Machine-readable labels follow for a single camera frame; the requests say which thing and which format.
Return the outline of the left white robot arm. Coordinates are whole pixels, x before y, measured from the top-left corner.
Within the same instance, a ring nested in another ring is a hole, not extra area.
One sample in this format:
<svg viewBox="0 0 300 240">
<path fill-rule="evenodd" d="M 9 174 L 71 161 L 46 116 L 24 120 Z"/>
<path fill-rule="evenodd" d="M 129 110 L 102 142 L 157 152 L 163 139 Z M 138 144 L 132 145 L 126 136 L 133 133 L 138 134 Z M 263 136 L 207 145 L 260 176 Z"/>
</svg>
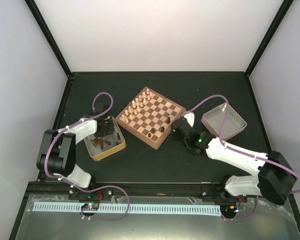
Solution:
<svg viewBox="0 0 300 240">
<path fill-rule="evenodd" d="M 110 105 L 101 104 L 97 110 L 84 115 L 70 126 L 46 130 L 36 161 L 38 170 L 49 178 L 76 185 L 85 199 L 93 199 L 98 188 L 92 184 L 92 175 L 76 164 L 76 145 L 101 128 L 101 121 L 106 118 L 111 108 Z"/>
</svg>

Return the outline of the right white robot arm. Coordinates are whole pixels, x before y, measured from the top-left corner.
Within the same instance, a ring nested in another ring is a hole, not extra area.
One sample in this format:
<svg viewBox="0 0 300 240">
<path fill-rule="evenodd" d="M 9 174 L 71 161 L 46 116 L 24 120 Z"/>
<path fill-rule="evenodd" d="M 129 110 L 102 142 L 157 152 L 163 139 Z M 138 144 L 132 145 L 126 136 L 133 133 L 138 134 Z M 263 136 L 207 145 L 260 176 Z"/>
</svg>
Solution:
<svg viewBox="0 0 300 240">
<path fill-rule="evenodd" d="M 253 152 L 227 142 L 221 143 L 211 133 L 196 132 L 183 117 L 171 124 L 171 135 L 193 155 L 206 156 L 248 173 L 247 176 L 230 176 L 218 187 L 218 198 L 224 202 L 237 196 L 255 195 L 282 206 L 297 181 L 291 166 L 277 151 Z"/>
</svg>

